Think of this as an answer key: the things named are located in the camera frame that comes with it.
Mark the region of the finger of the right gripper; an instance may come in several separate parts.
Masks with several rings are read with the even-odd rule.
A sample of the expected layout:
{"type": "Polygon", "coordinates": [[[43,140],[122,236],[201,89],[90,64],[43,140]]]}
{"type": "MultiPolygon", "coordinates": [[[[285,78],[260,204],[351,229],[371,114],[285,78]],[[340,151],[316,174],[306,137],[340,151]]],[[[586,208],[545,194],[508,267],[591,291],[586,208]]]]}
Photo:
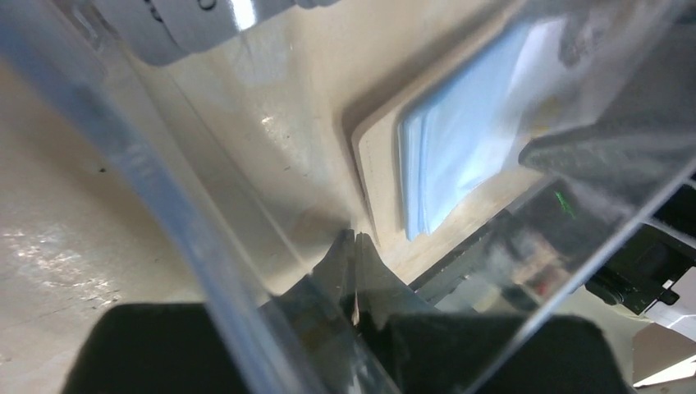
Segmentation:
{"type": "Polygon", "coordinates": [[[695,87],[660,86],[629,113],[531,140],[521,166],[642,202],[695,156],[695,87]]]}

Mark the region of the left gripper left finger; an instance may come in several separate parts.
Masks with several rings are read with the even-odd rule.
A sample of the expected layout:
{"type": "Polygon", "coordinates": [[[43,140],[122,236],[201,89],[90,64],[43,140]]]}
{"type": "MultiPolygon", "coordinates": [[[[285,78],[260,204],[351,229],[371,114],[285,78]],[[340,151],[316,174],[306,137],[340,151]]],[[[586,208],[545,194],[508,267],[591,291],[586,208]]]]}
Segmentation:
{"type": "MultiPolygon", "coordinates": [[[[263,312],[283,317],[302,345],[292,358],[314,368],[330,393],[355,388],[344,348],[355,233],[344,230],[310,275],[263,312]]],[[[240,370],[201,303],[123,304],[94,325],[65,393],[247,393],[240,370]]]]}

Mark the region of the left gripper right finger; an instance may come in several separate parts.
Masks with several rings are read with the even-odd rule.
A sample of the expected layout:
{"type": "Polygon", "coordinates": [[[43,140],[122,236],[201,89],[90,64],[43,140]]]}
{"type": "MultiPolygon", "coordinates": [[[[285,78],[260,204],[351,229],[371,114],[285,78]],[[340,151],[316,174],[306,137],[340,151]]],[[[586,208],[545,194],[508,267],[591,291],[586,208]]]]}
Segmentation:
{"type": "Polygon", "coordinates": [[[526,314],[444,312],[421,300],[355,238],[359,331],[403,393],[627,393],[611,347],[591,321],[549,318],[522,333],[526,314]]]}

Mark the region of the clear plastic card tray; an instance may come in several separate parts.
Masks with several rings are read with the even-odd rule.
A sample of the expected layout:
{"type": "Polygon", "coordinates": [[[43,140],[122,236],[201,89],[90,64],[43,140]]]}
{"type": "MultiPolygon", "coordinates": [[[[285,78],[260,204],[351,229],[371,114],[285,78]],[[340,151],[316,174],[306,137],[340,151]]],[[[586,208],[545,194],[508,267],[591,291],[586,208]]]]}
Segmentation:
{"type": "MultiPolygon", "coordinates": [[[[119,171],[194,270],[258,393],[327,392],[283,317],[263,312],[344,230],[367,234],[404,283],[545,179],[582,210],[575,270],[531,333],[633,235],[586,186],[518,162],[533,139],[617,117],[642,65],[692,1],[4,1],[1,56],[119,171]],[[559,69],[520,115],[511,167],[479,186],[492,216],[449,243],[385,253],[373,234],[355,128],[484,23],[563,17],[559,69]]],[[[344,348],[358,392],[400,392],[359,331],[355,256],[344,348]]]]}

